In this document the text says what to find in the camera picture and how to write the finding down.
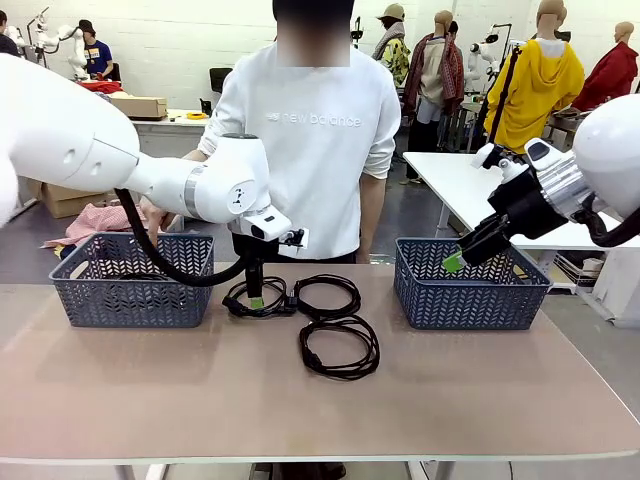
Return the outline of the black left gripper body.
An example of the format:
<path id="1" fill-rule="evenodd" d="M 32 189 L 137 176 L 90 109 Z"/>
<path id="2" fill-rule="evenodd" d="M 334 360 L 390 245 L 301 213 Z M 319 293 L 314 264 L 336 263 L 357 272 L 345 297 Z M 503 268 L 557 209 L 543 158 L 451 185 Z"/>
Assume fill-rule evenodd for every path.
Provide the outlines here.
<path id="1" fill-rule="evenodd" d="M 251 236 L 232 233 L 233 250 L 240 258 L 259 260 L 267 263 L 273 261 L 279 253 L 279 242 L 263 241 Z"/>

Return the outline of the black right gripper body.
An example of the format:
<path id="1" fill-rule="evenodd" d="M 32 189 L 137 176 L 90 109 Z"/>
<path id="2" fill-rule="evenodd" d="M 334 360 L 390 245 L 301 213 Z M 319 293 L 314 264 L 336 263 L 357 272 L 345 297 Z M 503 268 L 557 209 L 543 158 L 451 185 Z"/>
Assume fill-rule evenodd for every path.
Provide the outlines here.
<path id="1" fill-rule="evenodd" d="M 545 199 L 535 171 L 530 167 L 506 183 L 500 184 L 489 196 L 495 213 L 490 216 L 507 239 L 523 235 L 537 239 L 568 223 Z"/>

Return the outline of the person's right hand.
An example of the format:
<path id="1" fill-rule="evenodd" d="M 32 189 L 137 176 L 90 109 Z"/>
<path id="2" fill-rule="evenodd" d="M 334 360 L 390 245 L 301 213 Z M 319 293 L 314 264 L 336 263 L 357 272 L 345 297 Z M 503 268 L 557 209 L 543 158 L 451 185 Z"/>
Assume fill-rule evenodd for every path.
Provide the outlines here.
<path id="1" fill-rule="evenodd" d="M 159 232 L 167 230 L 174 221 L 175 214 L 169 213 L 155 206 L 146 197 L 142 197 L 140 199 L 139 207 L 147 220 L 149 239 L 154 246 L 157 246 Z"/>

